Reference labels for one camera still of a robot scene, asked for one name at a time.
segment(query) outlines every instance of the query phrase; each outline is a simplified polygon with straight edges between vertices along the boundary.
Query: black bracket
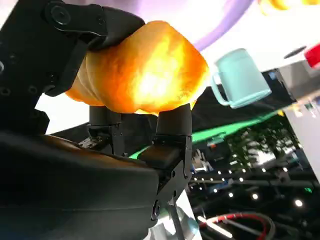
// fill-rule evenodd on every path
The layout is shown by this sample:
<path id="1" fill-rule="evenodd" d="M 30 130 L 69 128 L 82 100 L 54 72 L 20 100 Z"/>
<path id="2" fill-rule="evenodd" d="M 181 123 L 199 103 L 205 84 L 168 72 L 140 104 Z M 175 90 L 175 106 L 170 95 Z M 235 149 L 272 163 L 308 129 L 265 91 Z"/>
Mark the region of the black bracket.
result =
<path id="1" fill-rule="evenodd" d="M 0 31 L 0 128 L 35 133 L 29 119 L 42 93 L 69 90 L 88 49 L 118 44 L 144 24 L 111 7 L 19 0 Z"/>
<path id="2" fill-rule="evenodd" d="M 83 148 L 125 157 L 121 115 L 105 106 L 90 106 L 90 137 L 79 144 Z"/>
<path id="3" fill-rule="evenodd" d="M 160 112 L 157 133 L 152 146 L 138 159 L 156 169 L 159 186 L 151 219 L 156 220 L 161 208 L 176 202 L 192 177 L 192 117 L 190 105 Z"/>

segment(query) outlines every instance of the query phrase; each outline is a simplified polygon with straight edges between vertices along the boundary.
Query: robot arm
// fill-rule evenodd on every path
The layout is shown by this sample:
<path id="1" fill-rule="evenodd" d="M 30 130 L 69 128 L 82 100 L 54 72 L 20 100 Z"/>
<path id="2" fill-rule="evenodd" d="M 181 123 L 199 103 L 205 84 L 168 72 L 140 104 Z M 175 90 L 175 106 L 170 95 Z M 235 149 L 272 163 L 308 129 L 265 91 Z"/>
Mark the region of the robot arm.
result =
<path id="1" fill-rule="evenodd" d="M 191 178 L 189 105 L 159 114 L 153 144 L 138 160 L 44 135 L 49 118 L 35 109 L 42 93 L 72 86 L 88 50 L 115 45 L 143 24 L 98 5 L 16 4 L 0 31 L 2 240 L 140 240 L 175 204 Z M 117 120 L 99 116 L 97 125 Z"/>

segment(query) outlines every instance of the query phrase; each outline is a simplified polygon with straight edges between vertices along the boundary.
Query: mug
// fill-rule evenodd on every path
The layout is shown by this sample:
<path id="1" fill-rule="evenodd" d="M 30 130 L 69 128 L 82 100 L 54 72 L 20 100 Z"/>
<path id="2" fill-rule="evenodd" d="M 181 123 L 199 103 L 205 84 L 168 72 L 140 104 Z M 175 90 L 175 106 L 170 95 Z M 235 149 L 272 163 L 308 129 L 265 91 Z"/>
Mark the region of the mug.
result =
<path id="1" fill-rule="evenodd" d="M 227 53 L 216 61 L 215 65 L 218 72 L 212 76 L 211 88 L 221 105 L 230 106 L 232 109 L 241 108 L 271 93 L 265 78 L 244 48 Z M 221 79 L 227 100 L 218 89 L 215 82 L 217 77 Z"/>

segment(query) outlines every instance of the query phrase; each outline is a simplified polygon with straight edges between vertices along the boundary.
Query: red hose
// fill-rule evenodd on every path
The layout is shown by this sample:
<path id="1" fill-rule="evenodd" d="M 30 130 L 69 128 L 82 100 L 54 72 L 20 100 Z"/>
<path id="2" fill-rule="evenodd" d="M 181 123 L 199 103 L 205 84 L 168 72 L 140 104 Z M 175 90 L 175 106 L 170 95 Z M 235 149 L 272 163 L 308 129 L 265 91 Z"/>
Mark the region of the red hose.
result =
<path id="1" fill-rule="evenodd" d="M 254 214 L 235 213 L 235 214 L 221 215 L 221 216 L 217 216 L 216 220 L 213 221 L 212 223 L 222 222 L 223 220 L 226 220 L 226 219 L 238 219 L 238 218 L 255 219 L 255 220 L 260 221 L 262 223 L 262 225 L 263 225 L 263 231 L 262 231 L 261 235 L 256 240 L 264 240 L 266 238 L 266 235 L 267 235 L 267 223 L 262 217 L 256 216 Z M 207 224 L 205 222 L 203 222 L 203 223 L 201 223 L 199 225 L 199 227 L 204 227 L 206 225 Z"/>

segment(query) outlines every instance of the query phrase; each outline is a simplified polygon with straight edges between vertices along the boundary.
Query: orange bread loaf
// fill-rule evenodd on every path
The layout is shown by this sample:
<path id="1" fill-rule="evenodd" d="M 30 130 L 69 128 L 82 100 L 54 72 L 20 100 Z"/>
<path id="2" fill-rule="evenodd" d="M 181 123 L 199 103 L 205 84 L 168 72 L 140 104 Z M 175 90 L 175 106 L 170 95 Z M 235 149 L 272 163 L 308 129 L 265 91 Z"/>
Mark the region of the orange bread loaf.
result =
<path id="1" fill-rule="evenodd" d="M 88 52 L 66 94 L 118 113 L 169 111 L 194 103 L 210 77 L 205 59 L 164 21 L 152 21 L 119 45 Z"/>

